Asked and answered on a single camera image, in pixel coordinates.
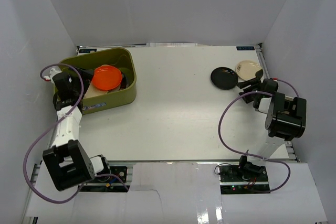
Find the cream plate with black spot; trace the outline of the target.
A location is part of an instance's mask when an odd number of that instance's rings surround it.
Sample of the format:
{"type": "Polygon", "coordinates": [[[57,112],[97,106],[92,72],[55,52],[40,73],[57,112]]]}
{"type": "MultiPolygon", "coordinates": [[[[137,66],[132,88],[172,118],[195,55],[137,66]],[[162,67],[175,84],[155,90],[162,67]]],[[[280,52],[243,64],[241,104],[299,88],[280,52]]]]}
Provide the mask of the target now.
{"type": "Polygon", "coordinates": [[[236,65],[235,70],[241,80],[247,81],[255,78],[262,67],[254,61],[243,60],[236,65]]]}

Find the beige plate with characters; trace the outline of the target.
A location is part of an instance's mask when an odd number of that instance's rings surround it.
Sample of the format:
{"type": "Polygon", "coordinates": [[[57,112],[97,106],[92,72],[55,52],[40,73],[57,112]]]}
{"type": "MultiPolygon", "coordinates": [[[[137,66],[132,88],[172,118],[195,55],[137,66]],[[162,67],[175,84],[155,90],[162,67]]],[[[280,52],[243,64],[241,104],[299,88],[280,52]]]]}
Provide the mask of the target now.
{"type": "Polygon", "coordinates": [[[84,99],[93,98],[101,95],[107,94],[109,91],[99,90],[96,88],[92,82],[89,84],[86,93],[84,94],[84,99]]]}

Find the orange round plate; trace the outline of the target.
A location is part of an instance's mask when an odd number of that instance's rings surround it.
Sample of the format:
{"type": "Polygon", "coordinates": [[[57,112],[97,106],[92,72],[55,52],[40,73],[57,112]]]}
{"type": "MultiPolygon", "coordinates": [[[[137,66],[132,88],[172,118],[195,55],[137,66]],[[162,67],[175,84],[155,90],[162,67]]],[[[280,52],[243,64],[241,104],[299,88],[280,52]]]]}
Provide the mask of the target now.
{"type": "Polygon", "coordinates": [[[117,88],[122,81],[121,71],[110,65],[101,65],[94,70],[92,84],[99,90],[109,91],[117,88]]]}

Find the black round plate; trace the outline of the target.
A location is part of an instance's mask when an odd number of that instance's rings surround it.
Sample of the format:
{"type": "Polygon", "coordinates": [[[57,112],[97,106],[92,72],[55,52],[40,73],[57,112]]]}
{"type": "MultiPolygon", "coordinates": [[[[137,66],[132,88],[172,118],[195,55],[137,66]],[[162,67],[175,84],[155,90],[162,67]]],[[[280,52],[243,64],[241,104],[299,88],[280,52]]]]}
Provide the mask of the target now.
{"type": "Polygon", "coordinates": [[[214,69],[210,76],[212,84],[221,90],[233,89],[238,83],[237,73],[227,67],[214,69]]]}

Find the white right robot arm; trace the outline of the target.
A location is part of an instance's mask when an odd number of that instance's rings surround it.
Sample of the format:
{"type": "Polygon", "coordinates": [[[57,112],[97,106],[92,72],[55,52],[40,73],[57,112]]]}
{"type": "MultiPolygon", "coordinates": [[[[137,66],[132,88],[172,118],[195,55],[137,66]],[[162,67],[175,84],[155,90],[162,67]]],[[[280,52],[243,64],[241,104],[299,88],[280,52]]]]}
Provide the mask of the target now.
{"type": "Polygon", "coordinates": [[[258,147],[257,155],[263,161],[271,158],[273,153],[284,143],[302,137],[306,129],[307,101],[296,95],[288,97],[278,92],[277,78],[261,80],[255,77],[251,80],[237,83],[242,89],[245,103],[251,103],[253,108],[266,115],[266,140],[258,147]]]}

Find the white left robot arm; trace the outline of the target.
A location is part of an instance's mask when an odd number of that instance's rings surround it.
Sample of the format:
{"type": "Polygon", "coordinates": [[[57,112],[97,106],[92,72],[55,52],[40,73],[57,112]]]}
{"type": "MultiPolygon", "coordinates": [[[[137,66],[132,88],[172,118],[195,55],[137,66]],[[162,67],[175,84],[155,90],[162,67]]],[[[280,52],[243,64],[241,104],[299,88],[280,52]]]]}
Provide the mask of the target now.
{"type": "Polygon", "coordinates": [[[111,168],[107,159],[103,155],[89,157],[79,142],[82,98],[87,89],[80,73],[72,77],[54,66],[45,79],[55,85],[53,104],[60,121],[51,148],[43,151],[43,161],[56,189],[63,191],[94,178],[108,180],[111,168]]]}

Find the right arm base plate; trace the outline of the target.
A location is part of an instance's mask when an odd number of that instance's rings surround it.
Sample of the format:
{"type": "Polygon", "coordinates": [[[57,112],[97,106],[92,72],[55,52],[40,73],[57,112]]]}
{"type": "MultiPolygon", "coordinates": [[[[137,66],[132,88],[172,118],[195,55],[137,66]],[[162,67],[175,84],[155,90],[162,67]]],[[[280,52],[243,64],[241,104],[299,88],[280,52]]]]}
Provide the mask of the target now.
{"type": "Polygon", "coordinates": [[[214,168],[219,178],[222,195],[244,195],[269,193],[269,179],[266,168],[261,167],[261,173],[243,170],[239,165],[220,163],[214,168]]]}

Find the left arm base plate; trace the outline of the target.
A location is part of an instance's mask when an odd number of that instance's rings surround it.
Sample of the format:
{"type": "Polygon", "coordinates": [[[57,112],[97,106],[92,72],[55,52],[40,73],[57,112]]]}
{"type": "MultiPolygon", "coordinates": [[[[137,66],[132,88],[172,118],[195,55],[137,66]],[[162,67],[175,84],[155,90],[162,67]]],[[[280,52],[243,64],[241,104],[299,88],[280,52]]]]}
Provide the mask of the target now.
{"type": "Polygon", "coordinates": [[[132,180],[131,166],[110,166],[112,176],[96,178],[85,184],[80,192],[86,193],[127,193],[132,180]]]}

